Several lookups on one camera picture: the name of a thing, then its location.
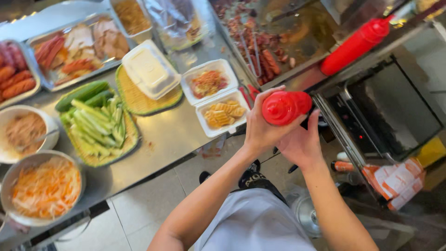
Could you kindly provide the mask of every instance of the sauce bottle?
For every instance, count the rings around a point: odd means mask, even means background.
[[[275,92],[263,102],[262,114],[268,123],[284,126],[307,113],[311,104],[311,97],[305,92]]]

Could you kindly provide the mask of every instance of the finger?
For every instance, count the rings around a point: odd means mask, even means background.
[[[315,109],[308,119],[308,131],[310,132],[310,135],[312,137],[317,136],[319,134],[318,132],[318,122],[319,122],[319,114],[321,113],[321,110]]]
[[[291,132],[292,130],[294,130],[295,128],[297,128],[298,126],[300,126],[300,124],[307,118],[306,114],[300,115],[298,116],[295,120],[293,120],[291,123],[289,123],[288,125],[285,125],[283,127],[281,127],[282,129],[282,133],[284,134],[288,134],[289,132]]]
[[[265,101],[265,99],[267,97],[269,97],[271,94],[273,94],[274,92],[279,92],[279,91],[283,91],[285,90],[285,86],[279,86],[276,88],[271,88],[267,91],[262,92],[261,94],[257,95],[256,97],[256,101],[254,102],[254,109],[256,112],[261,112],[262,111],[262,105],[263,105],[263,101]]]

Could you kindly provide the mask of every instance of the hand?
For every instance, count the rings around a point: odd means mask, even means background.
[[[308,119],[308,130],[301,126],[295,128],[283,137],[277,144],[280,152],[292,163],[298,165],[302,172],[312,168],[317,163],[324,163],[321,144],[319,142],[318,117],[320,110],[316,109]]]
[[[246,116],[247,125],[244,147],[254,152],[256,156],[273,148],[283,136],[299,127],[300,123],[306,118],[306,115],[301,115],[285,126],[274,126],[266,122],[262,114],[263,101],[274,92],[283,91],[284,89],[285,86],[280,86],[257,95],[254,108]]]

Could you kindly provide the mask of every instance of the styrofoam lid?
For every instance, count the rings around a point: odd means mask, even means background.
[[[181,81],[181,75],[152,40],[146,40],[128,52],[122,58],[122,64],[132,82],[154,100],[167,94]]]

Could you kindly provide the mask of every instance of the woven basket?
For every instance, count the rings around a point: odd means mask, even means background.
[[[183,90],[180,85],[158,100],[147,97],[128,77],[122,65],[116,70],[115,81],[125,108],[137,115],[150,115],[170,108],[183,97]]]

